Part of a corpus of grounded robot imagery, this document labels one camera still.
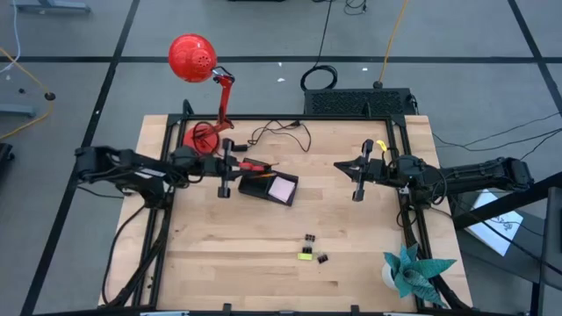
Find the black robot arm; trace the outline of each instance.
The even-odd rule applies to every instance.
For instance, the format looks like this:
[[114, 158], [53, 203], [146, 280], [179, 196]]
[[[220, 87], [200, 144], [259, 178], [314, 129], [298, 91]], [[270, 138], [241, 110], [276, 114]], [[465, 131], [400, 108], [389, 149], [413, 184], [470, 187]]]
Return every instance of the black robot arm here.
[[215, 176], [221, 178], [219, 198], [229, 198], [229, 181], [270, 171], [270, 166], [239, 163], [230, 155], [234, 145], [230, 139], [224, 139], [222, 145], [224, 158], [200, 156], [191, 147], [179, 147], [166, 162], [136, 154], [131, 149], [81, 147], [75, 152], [76, 173], [82, 182], [108, 181], [122, 192], [139, 192], [146, 207], [163, 208], [167, 203], [166, 186], [187, 188], [191, 183], [200, 182], [203, 176]]
[[408, 188], [410, 202], [422, 209], [448, 194], [497, 188], [501, 190], [527, 190], [534, 183], [526, 162], [515, 158], [497, 158], [495, 160], [457, 166], [436, 168], [423, 159], [413, 155], [401, 155], [386, 164], [384, 155], [381, 159], [369, 159], [373, 141], [366, 140], [363, 154], [353, 161], [335, 162], [357, 183], [353, 200], [363, 200], [364, 182], [373, 182], [394, 188]]

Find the floor tile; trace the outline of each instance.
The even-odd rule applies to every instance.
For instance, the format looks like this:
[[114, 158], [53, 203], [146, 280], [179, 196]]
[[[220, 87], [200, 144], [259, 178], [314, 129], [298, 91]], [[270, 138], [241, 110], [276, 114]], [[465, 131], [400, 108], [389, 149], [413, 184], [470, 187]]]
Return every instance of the floor tile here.
[[562, 2], [543, 0], [538, 3], [533, 0], [517, 0], [517, 4], [541, 55], [562, 56], [562, 34], [559, 31], [562, 28], [559, 15], [562, 11]]
[[[82, 0], [91, 8], [81, 12], [18, 13], [22, 56], [112, 56], [131, 0]], [[0, 46], [16, 55], [11, 0], [0, 0]]]
[[[333, 3], [324, 55], [384, 55], [401, 1], [368, 1], [364, 15]], [[184, 33], [207, 37], [220, 56], [316, 55], [328, 3], [142, 1], [124, 55], [167, 55]], [[411, 1], [392, 55], [530, 56], [504, 1]]]
[[[50, 117], [4, 140], [14, 146], [16, 155], [0, 187], [0, 305], [5, 315], [19, 314], [24, 302], [74, 165], [74, 150], [80, 147], [108, 65], [24, 66], [56, 99]], [[14, 71], [9, 81], [5, 75], [1, 81], [2, 102], [35, 105], [38, 113], [45, 112], [43, 92], [25, 75]], [[26, 93], [18, 94], [19, 88]], [[2, 116], [0, 133], [27, 121]]]

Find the wooden tabletop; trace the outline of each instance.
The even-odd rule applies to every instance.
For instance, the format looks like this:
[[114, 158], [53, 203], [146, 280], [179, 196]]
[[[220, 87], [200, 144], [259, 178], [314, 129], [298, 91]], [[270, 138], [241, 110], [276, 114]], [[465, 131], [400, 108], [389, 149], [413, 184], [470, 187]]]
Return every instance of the wooden tabletop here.
[[[137, 153], [160, 157], [167, 116], [146, 116]], [[267, 121], [235, 121], [233, 130], [221, 133], [237, 144]], [[292, 207], [242, 195], [231, 183], [229, 199], [217, 198], [218, 178], [205, 178], [187, 190], [177, 190], [162, 273], [158, 309], [221, 310], [231, 303], [237, 311], [362, 312], [415, 311], [412, 296], [399, 298], [384, 286], [383, 252], [397, 253], [403, 231], [396, 224], [396, 191], [365, 184], [361, 203], [351, 201], [356, 185], [334, 162], [355, 159], [366, 139], [387, 143], [385, 124], [375, 121], [303, 121], [312, 134], [304, 153], [294, 139], [266, 133], [243, 157], [278, 163], [274, 169], [299, 177]], [[413, 154], [438, 166], [429, 120], [407, 117]], [[303, 144], [303, 128], [291, 131]], [[398, 129], [396, 139], [400, 138]], [[380, 148], [371, 154], [379, 157]], [[126, 197], [119, 225], [142, 205], [138, 196]], [[447, 203], [438, 208], [449, 212]], [[443, 273], [444, 280], [466, 304], [471, 295], [451, 219], [425, 211], [435, 258], [457, 259]], [[107, 293], [113, 298], [139, 263], [148, 211], [122, 233], [115, 248]], [[297, 260], [305, 234], [316, 235], [314, 252], [329, 260]], [[148, 300], [150, 276], [143, 299]]]

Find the small black clip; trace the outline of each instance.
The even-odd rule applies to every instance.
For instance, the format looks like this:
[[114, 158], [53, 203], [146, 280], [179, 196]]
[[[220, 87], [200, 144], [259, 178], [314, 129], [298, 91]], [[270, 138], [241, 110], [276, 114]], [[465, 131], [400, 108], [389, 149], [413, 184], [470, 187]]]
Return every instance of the small black clip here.
[[319, 255], [317, 260], [318, 260], [319, 264], [323, 264], [324, 262], [326, 262], [328, 260], [328, 256], [327, 255]]

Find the black grille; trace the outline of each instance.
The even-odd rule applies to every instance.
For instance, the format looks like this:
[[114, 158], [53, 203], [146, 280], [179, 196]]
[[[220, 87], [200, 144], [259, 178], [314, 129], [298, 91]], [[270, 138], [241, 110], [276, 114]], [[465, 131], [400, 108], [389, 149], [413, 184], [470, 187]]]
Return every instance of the black grille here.
[[365, 104], [371, 115], [414, 114], [406, 98], [409, 89], [389, 90], [308, 90], [307, 114], [362, 114]]

